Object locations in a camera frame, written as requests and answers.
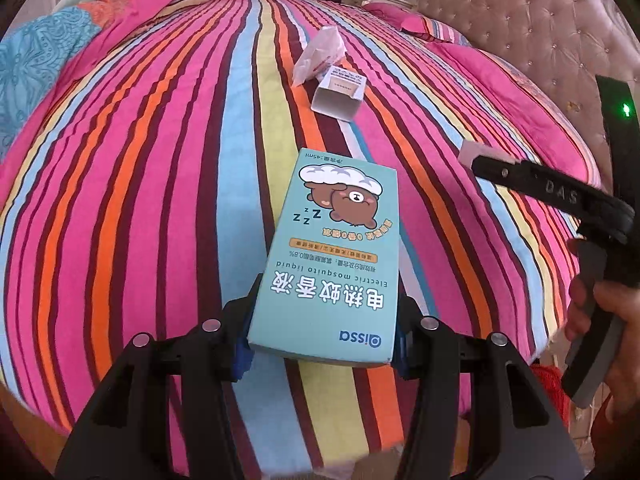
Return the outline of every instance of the white box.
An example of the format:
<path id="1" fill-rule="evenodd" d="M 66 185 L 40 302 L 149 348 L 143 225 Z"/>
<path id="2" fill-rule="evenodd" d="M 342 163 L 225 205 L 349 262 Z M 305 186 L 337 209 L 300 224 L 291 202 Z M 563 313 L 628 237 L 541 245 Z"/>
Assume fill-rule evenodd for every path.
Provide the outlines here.
<path id="1" fill-rule="evenodd" d="M 367 78 L 332 66 L 316 90 L 311 109 L 319 114 L 351 122 L 364 99 Z"/>

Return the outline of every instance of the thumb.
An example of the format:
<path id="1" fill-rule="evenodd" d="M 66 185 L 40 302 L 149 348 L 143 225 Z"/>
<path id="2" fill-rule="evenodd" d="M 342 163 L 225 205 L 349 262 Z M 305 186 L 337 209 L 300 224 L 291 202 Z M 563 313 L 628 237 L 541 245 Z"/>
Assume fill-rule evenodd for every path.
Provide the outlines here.
<path id="1" fill-rule="evenodd" d="M 640 325 L 640 290 L 621 283 L 598 282 L 593 287 L 593 297 L 602 310 Z"/>

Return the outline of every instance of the striped bed sheet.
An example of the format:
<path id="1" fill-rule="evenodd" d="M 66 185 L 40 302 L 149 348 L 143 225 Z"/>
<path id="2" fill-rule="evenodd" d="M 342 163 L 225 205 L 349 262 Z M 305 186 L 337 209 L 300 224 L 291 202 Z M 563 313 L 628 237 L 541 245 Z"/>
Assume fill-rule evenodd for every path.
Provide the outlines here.
<path id="1" fill-rule="evenodd" d="M 460 333 L 500 330 L 526 358 L 544 349 L 577 272 L 565 248 L 576 223 L 456 161 L 463 139 L 476 140 L 599 184 L 585 144 L 526 78 L 353 7 L 167 3 L 99 34 L 102 50 L 65 68 L 2 167 L 1 378 L 21 402 L 69 431 L 133 335 L 182 335 L 244 296 L 304 146 L 397 170 L 401 280 L 425 314 Z M 345 67 L 369 81 L 352 123 L 310 110 L 316 83 L 291 87 L 324 25 L 340 28 Z M 416 387 L 389 367 L 256 354 L 227 392 L 245 473 L 307 471 L 402 442 Z M 184 471 L 179 399 L 174 381 L 172 454 Z"/>

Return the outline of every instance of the hand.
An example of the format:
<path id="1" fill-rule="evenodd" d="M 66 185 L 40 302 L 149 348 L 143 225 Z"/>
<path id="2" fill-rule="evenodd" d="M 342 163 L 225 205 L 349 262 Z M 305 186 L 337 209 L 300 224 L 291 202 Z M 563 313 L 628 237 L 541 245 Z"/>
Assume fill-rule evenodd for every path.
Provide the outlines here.
<path id="1" fill-rule="evenodd" d="M 570 240 L 569 250 L 577 254 L 580 240 Z M 564 333 L 569 341 L 589 331 L 591 319 L 582 311 L 587 289 L 576 276 L 569 286 L 568 320 Z M 626 322 L 620 350 L 611 364 L 605 382 L 613 396 L 614 418 L 624 415 L 640 401 L 640 290 L 613 282 L 599 282 L 593 288 L 598 305 Z"/>

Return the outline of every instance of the white cloud illustration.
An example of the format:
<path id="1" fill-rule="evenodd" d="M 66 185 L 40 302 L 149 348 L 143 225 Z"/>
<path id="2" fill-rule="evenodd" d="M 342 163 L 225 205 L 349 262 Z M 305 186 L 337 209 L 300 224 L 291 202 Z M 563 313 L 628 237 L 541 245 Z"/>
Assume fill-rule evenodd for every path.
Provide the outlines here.
<path id="1" fill-rule="evenodd" d="M 322 166 L 305 166 L 300 170 L 300 178 L 305 182 L 315 184 L 345 184 L 347 186 L 357 186 L 380 195 L 382 186 L 375 179 L 365 175 L 357 168 L 340 168 L 333 164 L 323 164 Z"/>

